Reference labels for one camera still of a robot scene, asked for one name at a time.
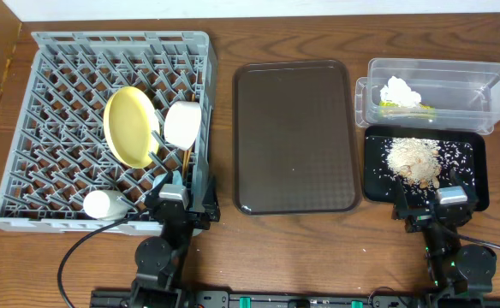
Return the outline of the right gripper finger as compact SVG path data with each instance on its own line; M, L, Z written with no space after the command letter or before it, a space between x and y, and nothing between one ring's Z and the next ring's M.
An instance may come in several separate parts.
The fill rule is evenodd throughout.
M468 197L473 196L473 189L463 181L456 169L449 171L449 180L452 186L460 187Z
M402 184L402 180L397 177L395 183L395 201L391 218L403 220L408 216L408 201Z

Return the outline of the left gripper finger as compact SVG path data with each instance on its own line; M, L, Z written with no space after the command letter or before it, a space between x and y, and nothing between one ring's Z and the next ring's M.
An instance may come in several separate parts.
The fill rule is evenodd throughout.
M159 186L156 186L155 188L152 188L150 191L147 192L145 198L146 208L155 208L159 206L159 204L161 203L160 193L165 185L169 185L166 184L166 181L171 179L172 171L168 171L166 174L167 176L164 178L164 181Z
M217 181L216 178L212 176L208 181L202 200L202 206L204 207L205 213L209 216L211 222L220 221L220 209L216 188Z

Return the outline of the rice food scraps pile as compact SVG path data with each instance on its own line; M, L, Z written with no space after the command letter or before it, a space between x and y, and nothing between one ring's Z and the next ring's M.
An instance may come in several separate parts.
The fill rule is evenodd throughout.
M396 138L388 153L390 170L402 180L409 201L422 205L434 199L441 165L438 145L431 139Z

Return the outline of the white bowl with food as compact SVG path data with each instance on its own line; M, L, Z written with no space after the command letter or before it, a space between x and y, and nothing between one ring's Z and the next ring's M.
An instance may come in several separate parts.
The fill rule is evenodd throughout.
M199 134L201 116L197 102L175 102L164 120L165 140L183 151L188 150Z

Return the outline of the white paper cup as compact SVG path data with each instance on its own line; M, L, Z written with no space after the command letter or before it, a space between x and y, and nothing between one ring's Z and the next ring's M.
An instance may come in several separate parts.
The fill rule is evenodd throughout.
M114 190L92 191L84 197L83 210L97 220L117 221L123 219L129 210L123 198L121 192Z

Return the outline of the yellow round plate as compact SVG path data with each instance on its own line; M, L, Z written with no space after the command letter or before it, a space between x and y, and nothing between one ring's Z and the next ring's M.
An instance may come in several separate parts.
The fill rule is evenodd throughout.
M111 152L121 163L143 169L152 163L149 153L157 153L160 132L155 108L147 95L125 86L108 100L103 116L104 136Z

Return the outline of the grey plastic dish rack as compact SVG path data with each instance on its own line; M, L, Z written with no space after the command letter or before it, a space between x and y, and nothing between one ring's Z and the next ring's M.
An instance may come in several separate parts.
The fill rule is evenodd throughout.
M117 233L160 234L160 225L139 209L157 175L182 172L184 154L159 132L153 135L158 151L146 168L132 169L114 157L103 115L108 99L125 86L143 91L160 121L175 102L195 94L202 117L183 182L191 210L203 212L217 75L207 33L35 32L33 39L38 51L0 184L0 229L91 232L102 222L84 212L84 197L115 190L129 206L129 220Z

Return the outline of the green orange snack wrapper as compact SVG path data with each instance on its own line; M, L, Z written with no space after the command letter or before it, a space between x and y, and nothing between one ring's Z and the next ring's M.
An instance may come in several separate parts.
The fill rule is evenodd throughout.
M430 116L434 113L434 108L423 104L402 105L390 101L379 103L379 114L383 117L395 116Z

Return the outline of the white napkin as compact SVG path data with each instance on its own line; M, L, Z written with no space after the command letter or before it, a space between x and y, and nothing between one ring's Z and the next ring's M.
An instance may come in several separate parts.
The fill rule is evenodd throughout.
M390 101L402 105L421 104L421 96L413 91L405 80L391 76L380 90L380 102Z

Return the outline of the light blue bowl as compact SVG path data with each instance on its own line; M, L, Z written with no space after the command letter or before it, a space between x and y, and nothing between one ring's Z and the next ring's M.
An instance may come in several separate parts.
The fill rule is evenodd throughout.
M161 175L157 175L152 183L152 187L155 188L156 186L159 186L163 181L164 178L167 176L166 173L163 173ZM172 177L170 180L166 181L166 184L173 184L173 185L183 185L182 181L182 174L176 170L172 172Z

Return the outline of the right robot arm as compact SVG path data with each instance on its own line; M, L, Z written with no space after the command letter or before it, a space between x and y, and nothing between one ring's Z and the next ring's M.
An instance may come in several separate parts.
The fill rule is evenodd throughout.
M479 198L475 190L454 171L449 172L448 187L436 191L435 199L423 206L411 205L401 179L396 179L394 220L403 220L408 233L421 233L426 243L426 260L431 279L440 292L429 303L481 301L493 290L497 255L485 244L463 245L459 227L467 224Z

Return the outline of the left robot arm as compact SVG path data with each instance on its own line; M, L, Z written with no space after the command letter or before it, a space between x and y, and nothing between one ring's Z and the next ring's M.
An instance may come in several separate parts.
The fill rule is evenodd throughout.
M168 172L146 195L146 208L163 227L159 236L143 240L136 249L137 271L129 307L188 308L197 305L195 294L181 285L182 270L193 231L208 230L212 222L220 220L216 178L211 177L206 184L203 212L192 211L181 200L160 195L172 179L173 173Z

